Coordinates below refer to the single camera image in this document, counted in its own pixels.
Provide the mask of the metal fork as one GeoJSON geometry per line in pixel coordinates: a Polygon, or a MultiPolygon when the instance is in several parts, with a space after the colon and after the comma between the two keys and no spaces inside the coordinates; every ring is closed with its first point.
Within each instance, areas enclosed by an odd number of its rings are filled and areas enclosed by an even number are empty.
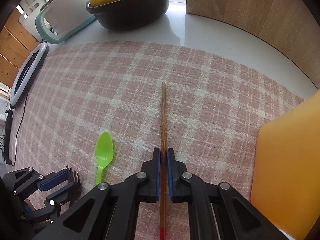
{"type": "Polygon", "coordinates": [[[79,173],[73,170],[71,167],[66,166],[68,173],[68,183],[71,187],[68,190],[69,205],[72,206],[80,197],[81,194],[81,182],[79,173]]]}

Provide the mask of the large light wood board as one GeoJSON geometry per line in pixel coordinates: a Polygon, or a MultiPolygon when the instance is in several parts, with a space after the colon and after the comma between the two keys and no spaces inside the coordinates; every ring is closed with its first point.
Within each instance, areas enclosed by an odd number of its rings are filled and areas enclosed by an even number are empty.
{"type": "Polygon", "coordinates": [[[319,23],[302,0],[187,0],[186,12],[262,39],[319,86],[319,23]]]}

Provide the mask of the white teal electric cooker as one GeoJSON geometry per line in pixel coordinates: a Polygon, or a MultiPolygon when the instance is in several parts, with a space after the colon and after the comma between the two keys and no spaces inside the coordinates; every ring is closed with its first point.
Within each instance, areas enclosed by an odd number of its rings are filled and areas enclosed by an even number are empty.
{"type": "Polygon", "coordinates": [[[49,0],[40,9],[35,27],[51,44],[59,44],[95,20],[86,5],[89,0],[49,0]]]}

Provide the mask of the white plastic cutting board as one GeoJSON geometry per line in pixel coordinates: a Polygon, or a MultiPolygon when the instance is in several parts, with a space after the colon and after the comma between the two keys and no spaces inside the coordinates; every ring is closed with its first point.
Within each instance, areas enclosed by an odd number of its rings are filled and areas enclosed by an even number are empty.
{"type": "Polygon", "coordinates": [[[18,21],[25,29],[35,27],[35,19],[44,5],[43,0],[35,0],[18,18],[18,21]]]}

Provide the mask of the pink plaid tablecloth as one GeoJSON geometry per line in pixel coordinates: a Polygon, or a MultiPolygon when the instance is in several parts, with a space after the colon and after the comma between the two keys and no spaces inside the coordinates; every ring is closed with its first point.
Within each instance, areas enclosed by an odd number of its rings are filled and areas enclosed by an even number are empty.
{"type": "Polygon", "coordinates": [[[159,201],[140,203],[127,177],[161,150],[166,84],[167,150],[200,178],[198,202],[169,197],[165,239],[284,239],[250,201],[263,124],[303,102],[232,60],[175,45],[89,43],[49,50],[21,104],[7,110],[8,173],[71,167],[81,194],[32,239],[159,239],[159,201]],[[95,145],[111,136],[114,157],[96,185],[95,145]]]}

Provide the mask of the black pot yellow lid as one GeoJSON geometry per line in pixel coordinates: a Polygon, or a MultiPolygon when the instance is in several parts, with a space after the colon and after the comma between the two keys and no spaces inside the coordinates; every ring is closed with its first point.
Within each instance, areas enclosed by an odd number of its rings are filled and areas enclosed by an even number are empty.
{"type": "Polygon", "coordinates": [[[162,17],[169,0],[89,0],[87,11],[108,30],[125,31],[149,25],[162,17]]]}

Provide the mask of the yellow plastic utensil bin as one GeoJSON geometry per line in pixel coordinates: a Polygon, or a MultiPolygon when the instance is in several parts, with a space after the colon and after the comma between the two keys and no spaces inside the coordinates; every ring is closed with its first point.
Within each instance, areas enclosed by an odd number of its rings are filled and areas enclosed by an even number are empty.
{"type": "Polygon", "coordinates": [[[319,218],[319,93],[259,129],[250,201],[305,239],[319,218]]]}

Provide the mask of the red-tipped wooden chopstick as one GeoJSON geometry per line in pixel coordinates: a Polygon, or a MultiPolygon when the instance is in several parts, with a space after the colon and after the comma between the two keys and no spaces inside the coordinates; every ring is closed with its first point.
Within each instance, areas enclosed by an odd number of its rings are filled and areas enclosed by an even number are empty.
{"type": "Polygon", "coordinates": [[[166,204],[167,204],[167,103],[166,103],[166,84],[162,82],[161,92],[161,187],[160,187],[160,240],[165,240],[166,229],[166,204]]]}

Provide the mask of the green plastic spoon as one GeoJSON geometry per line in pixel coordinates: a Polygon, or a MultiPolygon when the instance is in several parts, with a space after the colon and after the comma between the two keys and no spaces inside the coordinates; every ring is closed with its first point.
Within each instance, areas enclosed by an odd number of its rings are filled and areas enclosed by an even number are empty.
{"type": "Polygon", "coordinates": [[[95,157],[97,161],[97,173],[95,184],[103,181],[104,169],[110,165],[114,157],[113,142],[108,132],[103,132],[97,139],[95,145],[95,157]]]}

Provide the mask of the orange pine wood board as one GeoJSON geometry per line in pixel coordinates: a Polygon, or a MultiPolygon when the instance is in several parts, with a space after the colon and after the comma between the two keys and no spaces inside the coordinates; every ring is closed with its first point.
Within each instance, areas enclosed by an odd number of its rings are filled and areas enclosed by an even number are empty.
{"type": "Polygon", "coordinates": [[[14,9],[1,30],[1,83],[10,88],[25,59],[39,44],[18,21],[20,15],[14,9]]]}

